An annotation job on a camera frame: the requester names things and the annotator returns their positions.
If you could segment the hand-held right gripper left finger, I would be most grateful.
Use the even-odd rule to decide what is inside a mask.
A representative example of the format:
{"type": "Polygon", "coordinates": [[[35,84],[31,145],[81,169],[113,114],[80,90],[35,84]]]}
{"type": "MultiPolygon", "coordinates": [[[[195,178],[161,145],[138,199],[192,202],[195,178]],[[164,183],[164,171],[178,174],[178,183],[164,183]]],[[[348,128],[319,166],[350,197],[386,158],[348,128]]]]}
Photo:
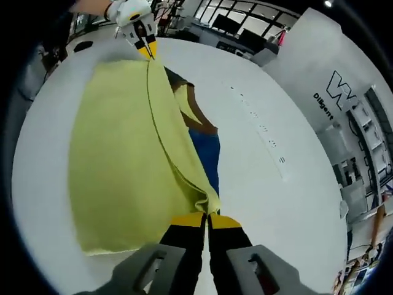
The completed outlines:
{"type": "Polygon", "coordinates": [[[110,280],[81,294],[193,294],[202,267],[206,214],[172,219],[159,243],[116,265],[110,280]]]}

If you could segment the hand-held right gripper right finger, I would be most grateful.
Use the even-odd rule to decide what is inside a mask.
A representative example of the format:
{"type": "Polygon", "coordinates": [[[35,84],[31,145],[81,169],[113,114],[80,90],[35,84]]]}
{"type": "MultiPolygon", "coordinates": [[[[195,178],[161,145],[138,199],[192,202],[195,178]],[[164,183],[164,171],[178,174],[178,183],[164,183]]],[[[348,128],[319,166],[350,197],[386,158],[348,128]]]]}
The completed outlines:
{"type": "Polygon", "coordinates": [[[263,245],[253,245],[236,220],[208,216],[210,269],[218,294],[316,294],[298,270],[263,245]]]}

